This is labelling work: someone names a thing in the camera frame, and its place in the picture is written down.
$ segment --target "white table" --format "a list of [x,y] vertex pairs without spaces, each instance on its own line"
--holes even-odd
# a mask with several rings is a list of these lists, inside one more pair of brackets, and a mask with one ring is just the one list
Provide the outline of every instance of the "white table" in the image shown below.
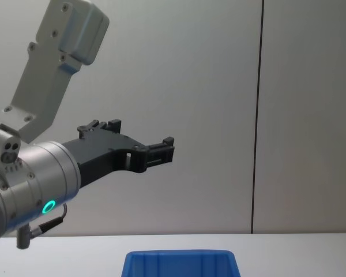
[[242,277],[346,276],[346,234],[52,237],[28,250],[2,238],[0,276],[119,277],[128,252],[152,249],[230,250]]

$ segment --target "blue container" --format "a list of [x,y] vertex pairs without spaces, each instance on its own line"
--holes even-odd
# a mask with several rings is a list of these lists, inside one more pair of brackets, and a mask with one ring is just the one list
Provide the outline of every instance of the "blue container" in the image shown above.
[[131,252],[122,277],[240,277],[235,256],[223,250]]

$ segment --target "cable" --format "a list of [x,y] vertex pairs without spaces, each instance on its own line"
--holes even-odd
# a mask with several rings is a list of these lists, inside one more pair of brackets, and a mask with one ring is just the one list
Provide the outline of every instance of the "cable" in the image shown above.
[[45,222],[41,225],[39,225],[37,228],[33,229],[31,231],[31,239],[36,238],[46,232],[48,232],[49,230],[53,229],[54,227],[57,227],[57,225],[63,223],[63,219],[65,218],[65,216],[68,213],[68,206],[67,204],[63,204],[64,207],[64,211],[62,216],[58,217],[58,218],[54,218],[53,220],[50,220],[48,222]]
[[64,219],[65,216],[66,216],[67,213],[68,213],[68,206],[67,206],[67,204],[63,204],[63,207],[64,207],[64,211],[63,211],[62,219]]

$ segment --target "gray wall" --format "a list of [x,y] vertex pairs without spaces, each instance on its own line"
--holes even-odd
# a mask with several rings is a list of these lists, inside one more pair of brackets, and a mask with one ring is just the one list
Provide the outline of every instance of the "gray wall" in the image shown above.
[[[82,189],[51,234],[249,233],[261,1],[95,3],[111,19],[99,56],[36,141],[65,142],[78,125],[120,118],[142,143],[174,136],[176,153],[173,164]],[[0,108],[47,4],[0,1]]]
[[265,0],[254,231],[346,231],[346,0]]
[[[99,57],[36,141],[120,118],[143,143],[174,136],[175,159],[82,189],[51,235],[249,233],[261,1],[95,2]],[[47,3],[0,1],[0,108]],[[258,111],[254,232],[346,231],[346,0],[265,0]]]

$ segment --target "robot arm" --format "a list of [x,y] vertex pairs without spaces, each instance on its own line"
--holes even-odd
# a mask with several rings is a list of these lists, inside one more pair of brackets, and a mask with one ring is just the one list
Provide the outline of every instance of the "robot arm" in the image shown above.
[[91,64],[108,18],[88,0],[51,0],[14,98],[0,120],[0,237],[17,230],[17,247],[63,221],[34,230],[29,222],[75,197],[80,188],[116,170],[144,172],[172,161],[174,139],[146,146],[120,134],[121,122],[92,121],[68,143],[21,148],[51,126],[69,80]]
[[1,129],[26,143],[54,121],[70,78],[96,58],[108,17],[85,0],[51,0],[13,100],[1,114]]

